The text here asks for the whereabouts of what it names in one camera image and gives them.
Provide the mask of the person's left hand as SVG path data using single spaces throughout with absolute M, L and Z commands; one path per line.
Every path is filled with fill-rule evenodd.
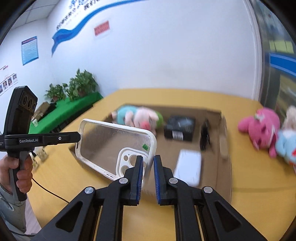
M 19 166 L 19 160 L 16 158 L 4 156 L 1 159 L 1 185 L 10 194 L 12 194 L 12 187 L 10 185 L 9 170 L 15 169 Z M 32 170 L 33 162 L 30 157 L 24 162 L 24 169 L 17 172 L 18 181 L 17 187 L 24 194 L 27 194 L 32 187 Z

